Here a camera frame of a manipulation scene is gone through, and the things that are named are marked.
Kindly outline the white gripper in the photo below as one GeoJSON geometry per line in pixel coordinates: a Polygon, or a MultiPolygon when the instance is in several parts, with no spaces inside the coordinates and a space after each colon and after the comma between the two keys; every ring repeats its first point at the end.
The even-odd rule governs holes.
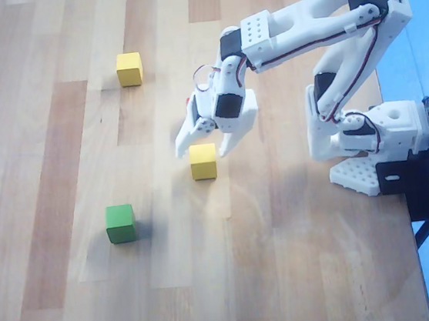
{"type": "Polygon", "coordinates": [[[253,127],[257,104],[246,90],[243,57],[224,59],[209,73],[207,82],[194,85],[194,121],[186,118],[175,139],[176,157],[180,159],[199,137],[207,137],[214,129],[224,132],[220,157],[227,156],[253,127]]]}

